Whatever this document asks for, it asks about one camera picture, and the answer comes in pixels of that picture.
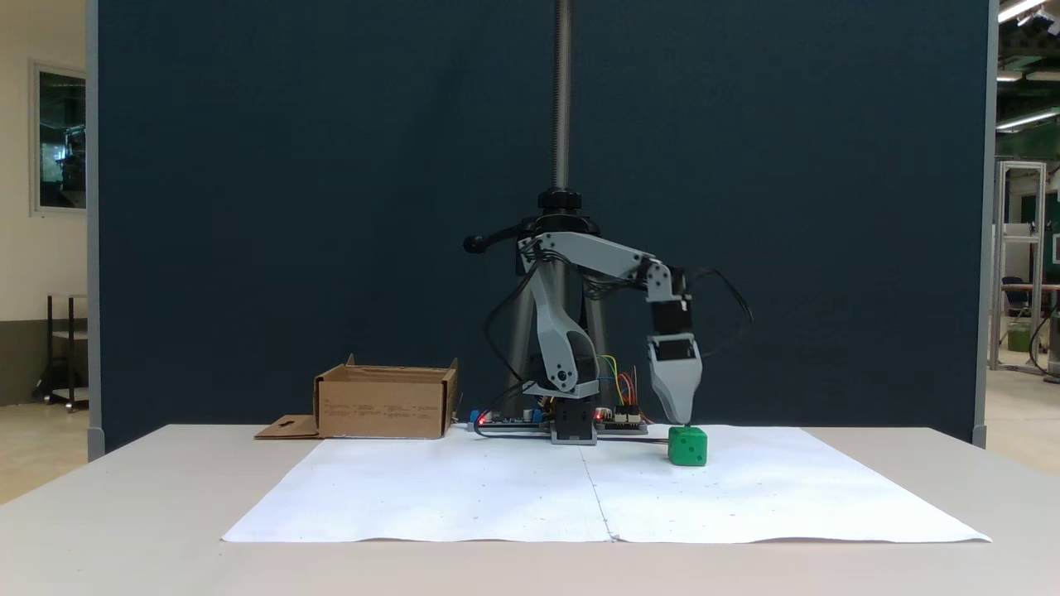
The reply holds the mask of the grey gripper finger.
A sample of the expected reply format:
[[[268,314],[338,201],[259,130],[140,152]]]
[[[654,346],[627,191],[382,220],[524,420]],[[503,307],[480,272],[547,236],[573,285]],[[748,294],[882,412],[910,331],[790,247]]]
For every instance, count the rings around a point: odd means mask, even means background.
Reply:
[[[653,382],[653,390],[667,422],[689,425],[692,420],[699,382]]]

